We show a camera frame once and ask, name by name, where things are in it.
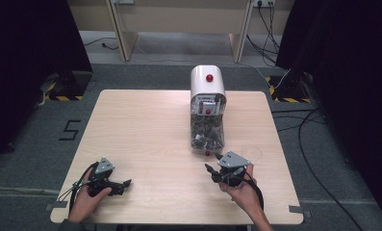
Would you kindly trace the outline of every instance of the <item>wooden table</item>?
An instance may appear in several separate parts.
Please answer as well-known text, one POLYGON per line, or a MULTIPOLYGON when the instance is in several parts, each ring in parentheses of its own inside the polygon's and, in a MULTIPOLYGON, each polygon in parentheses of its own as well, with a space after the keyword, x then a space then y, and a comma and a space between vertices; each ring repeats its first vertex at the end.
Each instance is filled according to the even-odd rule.
MULTIPOLYGON (((266 96, 227 91, 226 97, 223 152, 232 150, 255 165, 270 223, 301 223, 303 216, 289 211, 299 203, 266 96)), ((88 222, 252 224, 207 172, 205 163, 219 170, 216 158, 191 153, 190 135, 189 90, 104 90, 61 194, 104 156, 115 165, 111 181, 133 182, 124 195, 107 196, 100 215, 88 222)), ((56 208, 51 219, 62 222, 67 214, 67 208, 56 208)))

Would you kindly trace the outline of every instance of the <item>red button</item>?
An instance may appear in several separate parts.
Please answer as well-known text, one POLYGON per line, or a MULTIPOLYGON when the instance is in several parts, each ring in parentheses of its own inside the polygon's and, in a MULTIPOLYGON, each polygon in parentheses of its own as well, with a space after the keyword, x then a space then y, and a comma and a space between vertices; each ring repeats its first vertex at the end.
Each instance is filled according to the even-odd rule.
POLYGON ((208 75, 206 76, 206 81, 208 81, 208 82, 212 82, 212 81, 214 81, 214 76, 211 75, 211 74, 208 74, 208 75))

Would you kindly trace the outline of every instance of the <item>transparent robot body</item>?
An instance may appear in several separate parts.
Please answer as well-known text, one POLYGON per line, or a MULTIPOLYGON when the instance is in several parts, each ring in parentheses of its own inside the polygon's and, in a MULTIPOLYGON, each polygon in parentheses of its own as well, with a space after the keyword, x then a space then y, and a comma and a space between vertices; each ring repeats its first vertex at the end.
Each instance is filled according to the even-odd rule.
POLYGON ((191 147, 195 153, 220 154, 224 147, 226 94, 220 69, 199 65, 191 72, 191 147))

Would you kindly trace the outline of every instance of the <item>metal bracket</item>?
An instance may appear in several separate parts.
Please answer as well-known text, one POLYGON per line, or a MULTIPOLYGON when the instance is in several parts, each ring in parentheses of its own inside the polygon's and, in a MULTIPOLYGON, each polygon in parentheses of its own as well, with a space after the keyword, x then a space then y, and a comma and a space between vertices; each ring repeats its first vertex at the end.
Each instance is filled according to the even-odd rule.
POLYGON ((65 208, 66 206, 67 206, 67 201, 59 201, 59 200, 57 200, 53 204, 46 204, 46 206, 44 207, 44 211, 50 212, 54 208, 65 208))
POLYGON ((134 5, 135 0, 114 0, 116 5, 134 5))
POLYGON ((97 169, 95 170, 95 174, 100 174, 105 171, 113 170, 115 166, 109 162, 105 157, 101 158, 100 163, 98 164, 97 169))
POLYGON ((305 218, 310 218, 313 216, 311 211, 303 210, 299 206, 289 205, 289 210, 290 210, 290 213, 302 214, 305 218))
POLYGON ((228 153, 224 154, 223 157, 217 161, 217 164, 222 167, 243 167, 250 165, 250 161, 246 160, 245 158, 239 156, 238 154, 229 151, 228 153))

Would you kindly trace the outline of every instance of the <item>human arm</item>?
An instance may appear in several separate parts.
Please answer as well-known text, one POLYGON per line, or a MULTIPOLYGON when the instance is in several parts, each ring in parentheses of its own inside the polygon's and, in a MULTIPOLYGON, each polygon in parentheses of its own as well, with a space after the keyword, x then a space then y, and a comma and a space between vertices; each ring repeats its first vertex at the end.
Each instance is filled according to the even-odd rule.
MULTIPOLYGON (((253 180, 256 184, 256 180, 250 179, 253 175, 253 165, 248 165, 246 169, 246 174, 244 175, 245 180, 253 180)), ((256 191, 248 185, 246 182, 241 182, 236 188, 229 187, 225 183, 219 183, 220 188, 226 191, 235 201, 239 207, 241 207, 251 218, 254 225, 260 231, 272 231, 272 227, 268 222, 265 212, 260 207, 259 196, 256 191)))
MULTIPOLYGON (((92 169, 89 170, 84 180, 88 181, 92 169)), ((59 231, 71 231, 71 230, 84 230, 83 222, 90 214, 98 215, 96 208, 98 204, 112 191, 111 188, 102 190, 98 195, 91 197, 89 195, 89 188, 83 185, 77 192, 76 199, 74 201, 73 208, 71 209, 68 218, 64 220, 59 228, 59 231)))

